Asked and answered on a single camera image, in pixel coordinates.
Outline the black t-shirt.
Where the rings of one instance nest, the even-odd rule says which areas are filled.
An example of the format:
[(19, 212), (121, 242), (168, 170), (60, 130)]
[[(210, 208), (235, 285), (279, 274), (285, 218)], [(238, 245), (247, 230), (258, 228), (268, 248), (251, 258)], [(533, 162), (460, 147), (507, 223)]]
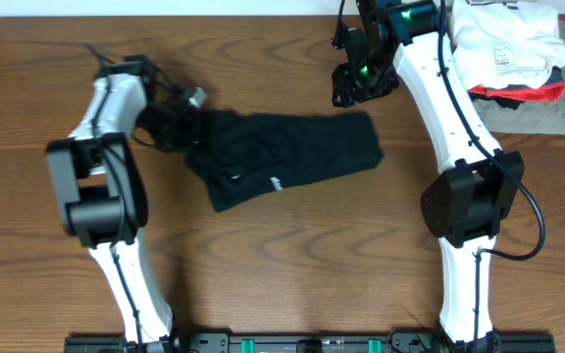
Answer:
[(384, 153), (365, 112), (286, 116), (212, 111), (187, 165), (224, 212), (262, 194), (375, 168)]

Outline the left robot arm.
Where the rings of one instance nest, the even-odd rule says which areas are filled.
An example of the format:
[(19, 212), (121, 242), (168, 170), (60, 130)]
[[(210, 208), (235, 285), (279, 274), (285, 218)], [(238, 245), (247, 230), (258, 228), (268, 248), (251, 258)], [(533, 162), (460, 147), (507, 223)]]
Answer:
[(64, 231), (98, 264), (121, 311), (120, 335), (73, 334), (67, 352), (184, 352), (186, 340), (148, 258), (146, 192), (129, 140), (156, 98), (158, 67), (144, 55), (97, 57), (92, 100), (45, 157)]

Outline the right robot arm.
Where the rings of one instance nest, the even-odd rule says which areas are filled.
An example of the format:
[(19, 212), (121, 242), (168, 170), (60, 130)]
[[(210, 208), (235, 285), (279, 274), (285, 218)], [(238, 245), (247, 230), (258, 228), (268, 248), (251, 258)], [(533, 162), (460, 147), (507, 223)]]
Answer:
[(332, 74), (336, 107), (382, 98), (405, 84), (423, 119), (437, 178), (421, 196), (439, 242), (443, 299), (435, 352), (501, 352), (488, 308), (495, 242), (518, 191), (524, 162), (485, 127), (461, 82), (446, 11), (432, 1), (359, 1), (360, 27), (335, 25), (332, 46), (347, 61)]

